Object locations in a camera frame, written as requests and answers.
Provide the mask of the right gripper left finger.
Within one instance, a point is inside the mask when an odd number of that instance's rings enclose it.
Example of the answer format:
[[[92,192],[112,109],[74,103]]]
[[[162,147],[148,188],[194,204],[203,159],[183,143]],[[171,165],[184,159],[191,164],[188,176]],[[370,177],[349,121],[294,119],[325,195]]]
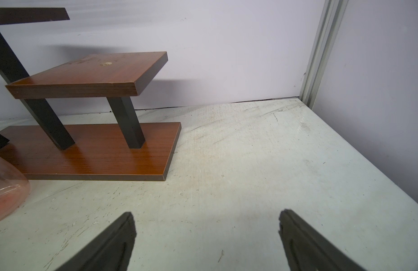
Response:
[[[58,270],[126,271],[136,237],[133,215],[124,212]]]

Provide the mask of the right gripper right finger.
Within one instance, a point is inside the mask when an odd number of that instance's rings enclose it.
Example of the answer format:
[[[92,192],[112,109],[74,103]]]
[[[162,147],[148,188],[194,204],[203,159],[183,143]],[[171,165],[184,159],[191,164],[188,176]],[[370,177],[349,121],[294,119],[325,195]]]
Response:
[[[293,210],[279,217],[279,235],[292,271],[363,271]]]

